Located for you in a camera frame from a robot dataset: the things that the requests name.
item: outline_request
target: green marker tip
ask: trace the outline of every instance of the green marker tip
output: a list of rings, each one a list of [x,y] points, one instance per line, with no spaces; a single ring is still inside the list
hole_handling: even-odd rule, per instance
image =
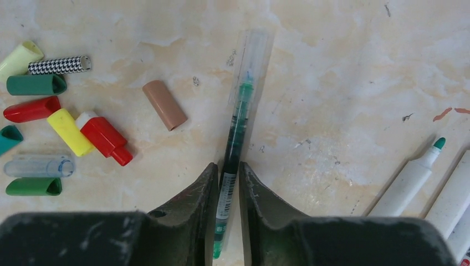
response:
[[[434,143],[434,147],[438,148],[439,150],[442,150],[442,147],[444,147],[444,144],[446,143],[446,138],[442,137]]]

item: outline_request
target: table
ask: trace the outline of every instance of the table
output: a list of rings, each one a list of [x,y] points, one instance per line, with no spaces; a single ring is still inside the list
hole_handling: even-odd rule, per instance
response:
[[[76,160],[58,197],[0,193],[0,218],[24,211],[148,212],[223,158],[227,103],[242,29],[276,32],[244,160],[311,216],[362,216],[404,163],[447,138],[433,175],[403,215],[424,217],[468,147],[470,19],[450,1],[3,1],[0,58],[31,39],[45,58],[88,55],[60,100],[74,117],[94,110],[129,140],[133,162],[97,151]],[[163,80],[189,116],[168,132],[141,88]],[[10,96],[0,108],[37,97]],[[0,126],[10,124],[2,119]],[[46,121],[17,125],[25,140],[0,158],[67,151]],[[12,178],[2,173],[0,188]],[[214,265],[243,265],[237,202]]]

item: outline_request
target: red marker cap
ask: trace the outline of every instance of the red marker cap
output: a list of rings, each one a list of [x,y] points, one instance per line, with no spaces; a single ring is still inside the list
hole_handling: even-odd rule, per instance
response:
[[[51,96],[12,105],[3,111],[3,116],[11,122],[23,123],[48,118],[60,108],[59,98]]]
[[[126,149],[127,140],[104,117],[93,111],[83,112],[75,121],[80,132],[108,158],[112,156],[120,165],[127,165],[133,158]]]

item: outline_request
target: brown cylinder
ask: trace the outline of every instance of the brown cylinder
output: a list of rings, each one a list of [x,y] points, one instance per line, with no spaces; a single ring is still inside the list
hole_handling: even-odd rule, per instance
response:
[[[172,131],[188,120],[163,81],[151,81],[145,84],[142,90],[168,131]]]

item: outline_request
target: light yellow marker cap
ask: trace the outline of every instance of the light yellow marker cap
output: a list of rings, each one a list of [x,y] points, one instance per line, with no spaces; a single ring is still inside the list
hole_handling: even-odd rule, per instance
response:
[[[64,108],[51,114],[47,122],[78,157],[90,153],[95,148],[75,125],[69,111]]]
[[[43,52],[30,40],[16,48],[0,63],[0,81],[7,82],[9,76],[23,75],[28,72],[28,64],[41,60]]]

